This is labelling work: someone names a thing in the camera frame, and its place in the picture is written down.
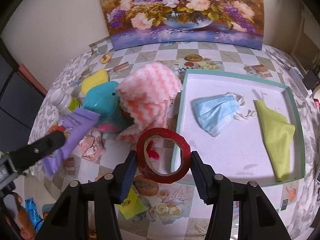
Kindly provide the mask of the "person left hand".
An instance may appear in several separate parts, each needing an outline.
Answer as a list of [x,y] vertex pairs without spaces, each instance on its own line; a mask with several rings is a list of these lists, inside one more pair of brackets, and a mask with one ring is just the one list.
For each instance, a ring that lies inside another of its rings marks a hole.
[[35,239],[36,231],[26,209],[22,206],[22,198],[13,192],[4,200],[4,218],[7,222],[6,239]]

